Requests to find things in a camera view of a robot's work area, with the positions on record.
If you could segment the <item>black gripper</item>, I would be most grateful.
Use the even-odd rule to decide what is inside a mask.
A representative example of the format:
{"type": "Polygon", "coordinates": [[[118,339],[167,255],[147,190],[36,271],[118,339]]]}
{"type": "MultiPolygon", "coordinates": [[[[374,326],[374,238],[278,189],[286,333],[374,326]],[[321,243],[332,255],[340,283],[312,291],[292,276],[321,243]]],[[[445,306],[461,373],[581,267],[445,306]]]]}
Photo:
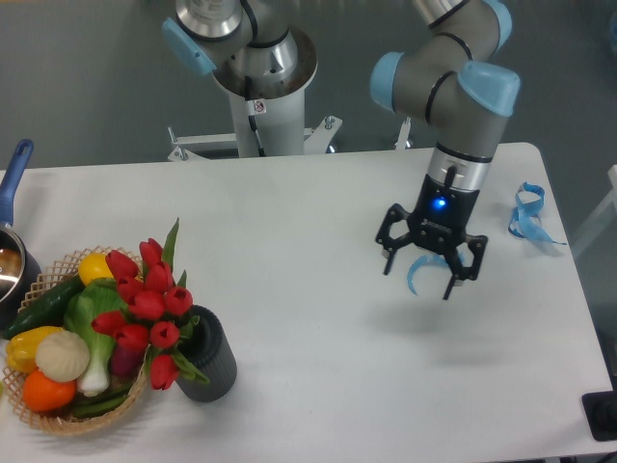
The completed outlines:
{"type": "Polygon", "coordinates": [[[401,204],[393,204],[376,234],[375,242],[382,246],[386,257],[383,274],[389,274],[398,250],[413,242],[443,255],[451,271],[443,300],[449,299],[458,283],[475,281],[488,245],[486,235],[467,235],[467,224],[478,196],[478,190],[448,189],[426,175],[414,211],[410,214],[401,204]],[[392,236],[396,224],[404,224],[406,231],[392,236]],[[472,254],[470,265],[464,265],[459,256],[457,247],[463,242],[472,254]]]}

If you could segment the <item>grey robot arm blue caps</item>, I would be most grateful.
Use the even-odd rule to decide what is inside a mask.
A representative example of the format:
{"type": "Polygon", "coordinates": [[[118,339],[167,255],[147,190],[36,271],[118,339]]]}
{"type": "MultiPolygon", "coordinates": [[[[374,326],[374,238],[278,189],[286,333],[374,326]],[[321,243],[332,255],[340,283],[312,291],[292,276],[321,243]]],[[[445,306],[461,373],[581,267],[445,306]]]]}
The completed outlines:
{"type": "MultiPolygon", "coordinates": [[[[519,76],[492,65],[512,19],[498,1],[418,1],[431,39],[374,66],[372,100],[439,131],[412,211],[393,205],[376,240],[389,259],[408,246],[442,258],[458,285],[478,277],[488,243],[467,224],[513,114],[519,76]]],[[[179,1],[162,34],[176,58],[229,98],[243,157],[301,154],[305,90],[317,69],[309,37],[267,1],[179,1]]]]}

